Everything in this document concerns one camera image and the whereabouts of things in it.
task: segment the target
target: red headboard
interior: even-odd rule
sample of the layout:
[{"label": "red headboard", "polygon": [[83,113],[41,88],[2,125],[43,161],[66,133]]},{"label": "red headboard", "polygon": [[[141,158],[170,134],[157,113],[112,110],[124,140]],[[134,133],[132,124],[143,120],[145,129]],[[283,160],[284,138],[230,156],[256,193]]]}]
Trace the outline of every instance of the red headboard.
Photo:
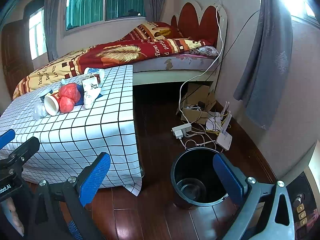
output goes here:
[{"label": "red headboard", "polygon": [[217,47],[219,28],[216,19],[216,8],[209,6],[203,13],[199,24],[195,7],[191,3],[186,3],[180,13],[179,21],[175,16],[171,19],[171,25],[177,26],[183,37],[191,37],[193,40],[207,40]]}]

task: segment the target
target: red and yellow comforter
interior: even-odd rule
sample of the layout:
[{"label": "red and yellow comforter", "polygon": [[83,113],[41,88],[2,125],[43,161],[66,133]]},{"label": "red and yellow comforter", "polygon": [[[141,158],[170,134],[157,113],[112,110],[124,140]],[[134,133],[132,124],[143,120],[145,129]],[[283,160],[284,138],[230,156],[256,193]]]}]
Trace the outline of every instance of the red and yellow comforter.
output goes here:
[{"label": "red and yellow comforter", "polygon": [[37,69],[19,82],[13,99],[63,78],[81,75],[87,67],[120,66],[207,45],[211,44],[205,40],[184,39],[178,29],[166,23],[147,22],[119,41],[70,52]]}]

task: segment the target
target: trash can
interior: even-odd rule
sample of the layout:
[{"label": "trash can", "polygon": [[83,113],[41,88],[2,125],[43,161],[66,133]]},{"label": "trash can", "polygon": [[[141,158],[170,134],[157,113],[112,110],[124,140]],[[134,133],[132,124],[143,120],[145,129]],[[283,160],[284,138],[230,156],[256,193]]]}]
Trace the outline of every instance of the trash can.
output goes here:
[{"label": "trash can", "polygon": [[195,147],[186,150],[173,162],[171,183],[177,206],[185,209],[213,206],[228,196],[212,165],[217,153],[210,148]]}]

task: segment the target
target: blue gripper pad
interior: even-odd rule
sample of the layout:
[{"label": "blue gripper pad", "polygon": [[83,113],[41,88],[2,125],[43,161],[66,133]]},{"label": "blue gripper pad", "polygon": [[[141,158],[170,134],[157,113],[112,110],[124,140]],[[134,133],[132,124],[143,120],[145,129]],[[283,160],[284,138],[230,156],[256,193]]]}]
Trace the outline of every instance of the blue gripper pad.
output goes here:
[{"label": "blue gripper pad", "polygon": [[243,173],[224,154],[214,155],[213,168],[233,203],[241,205],[248,188]]},{"label": "blue gripper pad", "polygon": [[9,142],[11,142],[16,136],[14,130],[7,130],[3,135],[0,136],[0,149],[6,146]]},{"label": "blue gripper pad", "polygon": [[99,160],[95,165],[95,161],[92,165],[95,167],[92,169],[91,173],[87,176],[84,183],[80,186],[79,200],[82,206],[85,206],[87,203],[91,203],[94,195],[97,193],[103,179],[105,178],[107,172],[110,169],[110,156],[107,153]]}]

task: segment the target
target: table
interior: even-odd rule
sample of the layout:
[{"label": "table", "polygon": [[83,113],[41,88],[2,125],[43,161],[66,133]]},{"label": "table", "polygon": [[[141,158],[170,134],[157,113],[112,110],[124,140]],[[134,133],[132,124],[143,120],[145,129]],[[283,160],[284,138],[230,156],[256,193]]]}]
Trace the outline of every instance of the table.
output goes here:
[{"label": "table", "polygon": [[[79,83],[78,76],[67,82]],[[16,98],[0,118],[0,135],[13,129],[16,137],[0,150],[7,158],[23,142],[35,136],[40,149],[23,166],[25,180],[38,183],[64,182],[78,176],[100,152],[111,157],[110,170],[100,187],[124,186],[134,195],[141,190],[141,173],[133,123],[132,65],[105,69],[101,98],[91,109],[75,106],[67,114],[34,120],[33,105],[47,89],[57,90],[60,82]]]}]

